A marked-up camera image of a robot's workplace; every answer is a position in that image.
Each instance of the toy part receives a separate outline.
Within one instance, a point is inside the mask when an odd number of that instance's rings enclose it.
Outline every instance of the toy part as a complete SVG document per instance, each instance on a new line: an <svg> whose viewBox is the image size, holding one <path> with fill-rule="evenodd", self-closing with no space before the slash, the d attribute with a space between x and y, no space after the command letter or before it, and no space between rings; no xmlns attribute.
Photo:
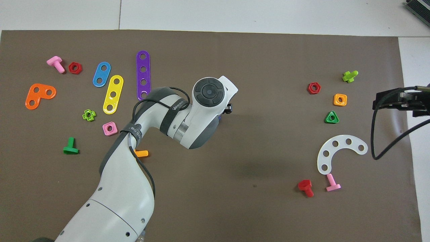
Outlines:
<svg viewBox="0 0 430 242"><path fill-rule="evenodd" d="M69 140L67 141L67 146L63 148L63 153L67 155L75 155L79 153L78 149L73 148L74 143L75 143L75 138L69 137Z"/></svg>
<svg viewBox="0 0 430 242"><path fill-rule="evenodd" d="M321 90L321 86L318 84L318 82L311 82L309 83L309 86L307 87L307 91L310 94L317 94Z"/></svg>
<svg viewBox="0 0 430 242"><path fill-rule="evenodd" d="M151 91L151 64L149 53L141 50L136 55L137 99L143 100Z"/></svg>
<svg viewBox="0 0 430 242"><path fill-rule="evenodd" d="M117 110L123 84L124 79L120 75L111 77L103 104L103 111L105 114L113 114Z"/></svg>
<svg viewBox="0 0 430 242"><path fill-rule="evenodd" d="M309 198L313 197L313 192L311 187L312 187L312 183L310 182L310 180L303 180L298 184L298 188L301 191L304 191L304 193L306 193L306 196Z"/></svg>
<svg viewBox="0 0 430 242"><path fill-rule="evenodd" d="M64 68L61 66L60 62L62 62L63 60L58 57L58 56L54 56L51 59L47 60L46 63L50 66L53 66L57 69L58 72L60 73L64 73L65 70Z"/></svg>
<svg viewBox="0 0 430 242"><path fill-rule="evenodd" d="M319 150L316 161L318 171L323 175L329 174L332 171L333 155L344 148L351 149L359 155L367 153L367 145L361 139L348 134L337 135L327 140Z"/></svg>
<svg viewBox="0 0 430 242"><path fill-rule="evenodd" d="M348 97L345 94L335 94L333 104L336 106L346 106Z"/></svg>
<svg viewBox="0 0 430 242"><path fill-rule="evenodd" d="M84 114L82 115L82 118L84 120L87 120L88 122L93 122L94 121L94 117L95 117L95 112L92 111L91 109L87 109L84 111Z"/></svg>
<svg viewBox="0 0 430 242"><path fill-rule="evenodd" d="M73 74L79 74L82 71L82 65L77 62L72 62L69 65L69 72Z"/></svg>
<svg viewBox="0 0 430 242"><path fill-rule="evenodd" d="M336 184L336 182L333 178L333 175L331 173L327 174L327 179L330 182L330 186L326 188L327 192L339 189L341 187L339 184Z"/></svg>
<svg viewBox="0 0 430 242"><path fill-rule="evenodd" d="M106 136L114 135L118 132L117 125L114 122L109 122L103 125L103 132Z"/></svg>
<svg viewBox="0 0 430 242"><path fill-rule="evenodd" d="M39 106L40 99L52 99L57 94L57 90L48 85L33 84L28 91L27 98L25 100L25 107L29 110L36 109Z"/></svg>
<svg viewBox="0 0 430 242"><path fill-rule="evenodd" d="M95 70L92 84L96 87L103 87L108 81L109 73L111 72L111 65L107 62L101 62Z"/></svg>
<svg viewBox="0 0 430 242"><path fill-rule="evenodd" d="M339 122L339 118L335 111L331 111L327 114L326 119L324 120L327 124L337 124Z"/></svg>
<svg viewBox="0 0 430 242"><path fill-rule="evenodd" d="M135 150L137 157L147 157L149 155L147 150Z"/></svg>
<svg viewBox="0 0 430 242"><path fill-rule="evenodd" d="M344 81L347 81L348 83L351 83L354 81L354 77L356 77L358 75L358 71L353 71L353 72L345 72L344 73L344 77L342 77L342 79Z"/></svg>

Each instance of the black strap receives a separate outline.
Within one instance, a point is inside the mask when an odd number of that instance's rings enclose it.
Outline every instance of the black strap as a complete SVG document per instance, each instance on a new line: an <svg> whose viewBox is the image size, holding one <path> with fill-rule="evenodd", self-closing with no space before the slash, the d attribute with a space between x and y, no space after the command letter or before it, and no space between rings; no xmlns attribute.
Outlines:
<svg viewBox="0 0 430 242"><path fill-rule="evenodd" d="M166 115L164 116L163 121L160 125L160 131L167 135L167 131L169 131L170 125L173 122L173 119L175 119L176 115L178 114L179 110L187 104L187 101L185 101L183 98L178 99L167 111Z"/></svg>
<svg viewBox="0 0 430 242"><path fill-rule="evenodd" d="M121 132L131 133L134 136L134 138L136 139L136 146L137 146L140 143L140 141L142 140L142 131L140 131L141 128L142 128L142 126L140 124L128 123L121 130Z"/></svg>

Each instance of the green flower-shaped nut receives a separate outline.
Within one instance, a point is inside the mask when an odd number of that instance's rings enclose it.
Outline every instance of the green flower-shaped nut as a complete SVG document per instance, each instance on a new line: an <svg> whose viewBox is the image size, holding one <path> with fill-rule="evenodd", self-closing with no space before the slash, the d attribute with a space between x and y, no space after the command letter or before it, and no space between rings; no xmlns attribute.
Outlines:
<svg viewBox="0 0 430 242"><path fill-rule="evenodd" d="M94 117L95 117L95 112L87 109L84 111L84 114L82 115L82 118L87 120L88 122L94 121Z"/></svg>

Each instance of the purple strip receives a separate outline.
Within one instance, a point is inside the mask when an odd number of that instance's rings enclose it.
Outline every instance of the purple strip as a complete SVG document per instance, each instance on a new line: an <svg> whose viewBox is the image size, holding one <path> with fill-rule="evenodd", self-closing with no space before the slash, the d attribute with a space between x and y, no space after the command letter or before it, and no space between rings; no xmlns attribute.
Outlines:
<svg viewBox="0 0 430 242"><path fill-rule="evenodd" d="M151 91L151 66L149 53L141 50L136 55L137 99L142 100L142 93L146 95Z"/></svg>

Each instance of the orange square nut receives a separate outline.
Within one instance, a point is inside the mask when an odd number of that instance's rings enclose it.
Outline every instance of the orange square nut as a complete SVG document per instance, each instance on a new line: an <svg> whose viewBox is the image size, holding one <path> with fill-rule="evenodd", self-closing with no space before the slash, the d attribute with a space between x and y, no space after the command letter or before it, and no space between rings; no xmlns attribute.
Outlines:
<svg viewBox="0 0 430 242"><path fill-rule="evenodd" d="M336 106L346 106L348 97L345 94L339 94L337 93L335 95L335 99L333 101L333 104Z"/></svg>

